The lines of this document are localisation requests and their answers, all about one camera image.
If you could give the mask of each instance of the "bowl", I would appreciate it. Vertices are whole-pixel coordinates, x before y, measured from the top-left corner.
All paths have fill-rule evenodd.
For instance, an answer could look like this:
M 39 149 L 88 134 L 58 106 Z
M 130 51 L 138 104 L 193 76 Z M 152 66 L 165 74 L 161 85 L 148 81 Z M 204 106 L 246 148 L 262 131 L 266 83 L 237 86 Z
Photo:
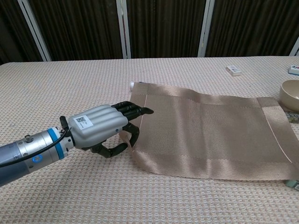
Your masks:
M 288 109 L 299 112 L 299 80 L 287 80 L 281 84 L 279 98 Z

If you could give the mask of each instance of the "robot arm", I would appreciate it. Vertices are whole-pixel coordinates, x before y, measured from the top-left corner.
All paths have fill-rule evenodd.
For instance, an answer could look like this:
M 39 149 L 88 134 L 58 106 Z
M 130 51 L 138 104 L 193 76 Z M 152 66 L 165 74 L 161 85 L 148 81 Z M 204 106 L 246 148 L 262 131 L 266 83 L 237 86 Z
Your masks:
M 35 135 L 0 147 L 0 187 L 24 175 L 63 159 L 71 148 L 90 149 L 106 158 L 116 156 L 127 148 L 121 143 L 108 149 L 102 145 L 108 138 L 127 131 L 131 133 L 133 146 L 139 136 L 139 128 L 129 121 L 153 111 L 131 102 L 101 105 L 69 118 L 60 117 L 62 130 L 49 128 Z

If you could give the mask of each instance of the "curtain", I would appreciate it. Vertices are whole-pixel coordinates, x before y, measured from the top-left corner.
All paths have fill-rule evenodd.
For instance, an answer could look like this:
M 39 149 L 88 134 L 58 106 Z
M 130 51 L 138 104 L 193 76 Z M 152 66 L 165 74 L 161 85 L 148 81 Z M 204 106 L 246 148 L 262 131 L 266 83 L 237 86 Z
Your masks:
M 17 0 L 0 0 L 0 65 L 42 61 Z
M 53 61 L 122 58 L 115 0 L 29 0 Z
M 206 0 L 127 0 L 131 55 L 196 57 Z
M 288 56 L 298 36 L 299 0 L 216 0 L 206 56 Z

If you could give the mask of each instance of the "black cable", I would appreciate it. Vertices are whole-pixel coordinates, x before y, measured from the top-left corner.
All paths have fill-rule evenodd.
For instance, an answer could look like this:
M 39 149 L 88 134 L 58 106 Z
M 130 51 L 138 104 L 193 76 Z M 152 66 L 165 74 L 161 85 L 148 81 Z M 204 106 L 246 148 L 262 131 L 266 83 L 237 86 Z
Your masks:
M 62 139 L 64 139 L 64 137 L 65 137 L 66 133 L 68 132 L 68 130 L 69 130 L 68 127 L 64 128 L 64 133 L 60 136 L 60 138 L 57 139 L 56 141 L 54 141 L 53 143 L 51 143 L 50 145 L 46 146 L 45 148 L 42 148 L 42 149 L 38 150 L 35 153 L 32 153 L 30 155 L 26 155 L 26 156 L 24 156 L 22 158 L 19 158 L 17 160 L 13 160 L 13 161 L 10 161 L 10 162 L 1 163 L 0 164 L 0 168 L 6 167 L 6 166 L 10 166 L 10 165 L 16 164 L 18 162 L 25 161 L 27 159 L 30 159 L 30 158 L 32 158 L 32 157 L 34 157 L 36 155 L 39 155 L 39 154 L 41 154 L 41 153 L 49 150 L 50 148 L 52 148 L 53 146 L 55 146 L 56 144 L 58 144 L 59 142 L 61 142 Z

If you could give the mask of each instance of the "tablecloth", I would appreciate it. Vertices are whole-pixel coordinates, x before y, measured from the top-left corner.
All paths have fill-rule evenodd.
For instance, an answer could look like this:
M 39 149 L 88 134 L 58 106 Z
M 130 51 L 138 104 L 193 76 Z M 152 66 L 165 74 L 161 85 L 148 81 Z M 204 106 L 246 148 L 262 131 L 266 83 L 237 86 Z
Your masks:
M 283 81 L 299 79 L 287 73 L 293 64 L 299 57 L 7 63 L 0 66 L 0 145 L 60 127 L 61 115 L 129 100 L 131 81 L 278 99 Z M 227 65 L 242 75 L 232 77 Z M 299 125 L 292 128 L 299 138 Z M 105 159 L 73 149 L 0 188 L 0 223 L 298 223 L 298 211 L 299 192 L 281 181 L 155 175 L 139 169 L 128 151 Z

